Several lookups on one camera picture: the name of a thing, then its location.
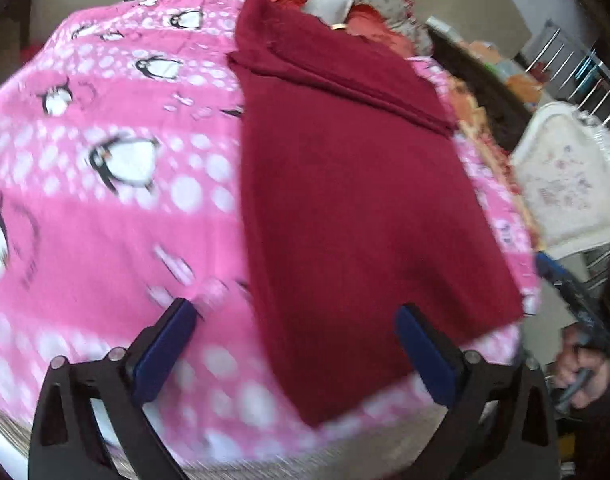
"metal bolt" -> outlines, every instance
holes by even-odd
[[[465,352],[465,360],[471,365],[480,363],[481,359],[482,357],[476,350],[467,350]]]
[[[56,357],[54,357],[51,360],[50,366],[51,368],[53,368],[54,370],[58,370],[60,367],[62,367],[65,363],[67,362],[67,358],[65,356],[62,355],[57,355]]]
[[[109,354],[107,354],[107,358],[109,359],[109,361],[120,361],[123,357],[125,357],[125,354],[127,354],[127,350],[125,348],[122,348],[120,346],[117,346],[116,348],[112,348],[109,351]]]
[[[538,370],[541,367],[539,362],[536,359],[534,359],[533,357],[528,357],[525,360],[525,364],[527,365],[528,368],[530,368],[530,370]]]

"gray tool handle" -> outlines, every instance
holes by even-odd
[[[552,392],[552,402],[554,404],[554,409],[557,412],[565,413],[570,408],[570,400],[572,397],[589,383],[594,377],[594,371],[589,368],[581,368],[576,375],[576,381],[574,384],[570,384],[564,390],[554,390]]]

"blue gripper pad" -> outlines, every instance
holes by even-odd
[[[192,303],[187,300],[182,302],[134,368],[132,397],[139,405],[156,399],[192,337],[198,313]]]
[[[415,305],[402,306],[396,314],[395,325],[407,357],[434,402],[453,407],[463,382],[461,351],[435,330]]]

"metal rack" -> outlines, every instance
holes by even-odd
[[[610,128],[610,69],[593,50],[570,38],[551,20],[543,31],[544,46],[526,72],[538,62],[550,71],[546,90],[557,99],[598,117]]]

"white pillow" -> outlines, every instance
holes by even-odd
[[[307,0],[301,10],[320,18],[328,25],[336,25],[345,23],[353,3],[354,0]]]

